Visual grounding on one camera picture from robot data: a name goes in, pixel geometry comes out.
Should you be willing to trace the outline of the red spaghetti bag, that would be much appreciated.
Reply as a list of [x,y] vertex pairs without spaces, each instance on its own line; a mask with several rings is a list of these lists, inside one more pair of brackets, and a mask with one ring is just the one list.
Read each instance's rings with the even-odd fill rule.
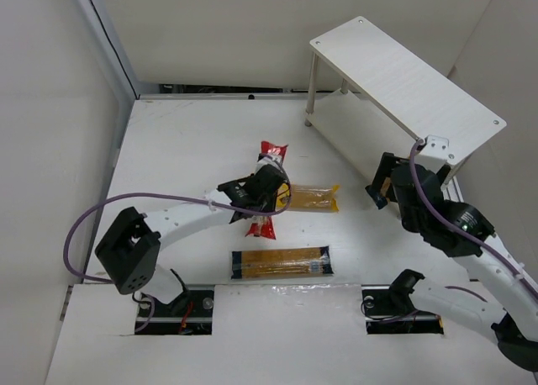
[[[282,166],[287,153],[287,145],[275,145],[274,143],[263,140],[261,142],[260,154],[274,154],[282,158]],[[287,185],[287,181],[281,175],[262,176],[256,181],[254,186],[257,200],[261,201],[261,212],[263,215],[253,216],[249,229],[245,233],[245,237],[258,237],[269,240],[276,239],[276,233],[272,216],[267,214],[276,211],[276,201],[279,189],[283,184]]]

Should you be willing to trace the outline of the dark blue spaghetti bag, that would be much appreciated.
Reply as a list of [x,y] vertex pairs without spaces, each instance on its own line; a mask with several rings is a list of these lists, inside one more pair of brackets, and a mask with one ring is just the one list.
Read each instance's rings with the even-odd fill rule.
[[398,203],[394,194],[392,181],[389,178],[385,178],[381,185],[367,185],[365,190],[378,210],[387,207],[391,203]]

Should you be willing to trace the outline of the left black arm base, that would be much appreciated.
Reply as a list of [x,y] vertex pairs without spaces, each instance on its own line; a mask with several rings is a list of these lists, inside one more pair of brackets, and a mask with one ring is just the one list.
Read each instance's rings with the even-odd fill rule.
[[175,270],[158,267],[147,288],[149,294],[132,297],[135,335],[212,334],[215,286],[190,286]]

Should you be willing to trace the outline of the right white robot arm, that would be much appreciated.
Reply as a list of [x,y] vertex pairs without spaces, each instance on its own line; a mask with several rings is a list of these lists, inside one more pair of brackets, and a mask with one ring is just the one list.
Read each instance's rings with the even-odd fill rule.
[[445,175],[444,167],[431,171],[417,156],[385,152],[366,191],[379,208],[395,203],[403,228],[443,261],[455,262],[486,294],[407,268],[386,287],[384,311],[377,311],[372,297],[361,308],[368,318],[388,325],[418,314],[448,318],[482,336],[517,367],[536,372],[537,283],[502,247],[477,208],[446,197]]

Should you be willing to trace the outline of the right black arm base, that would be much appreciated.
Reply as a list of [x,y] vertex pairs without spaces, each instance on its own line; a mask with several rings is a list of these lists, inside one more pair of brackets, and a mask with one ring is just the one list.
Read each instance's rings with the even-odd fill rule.
[[438,315],[416,309],[409,295],[425,277],[406,269],[388,285],[361,287],[361,312],[368,335],[443,335]]

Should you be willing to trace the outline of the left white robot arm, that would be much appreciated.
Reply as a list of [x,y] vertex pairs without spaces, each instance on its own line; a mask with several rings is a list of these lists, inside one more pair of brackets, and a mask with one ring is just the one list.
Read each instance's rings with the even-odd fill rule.
[[183,291],[174,273],[158,266],[160,252],[209,228],[277,214],[278,189],[288,182],[281,167],[267,164],[219,184],[203,198],[173,196],[180,202],[175,207],[149,213],[125,208],[99,241],[96,257],[120,294],[141,291],[170,305]]

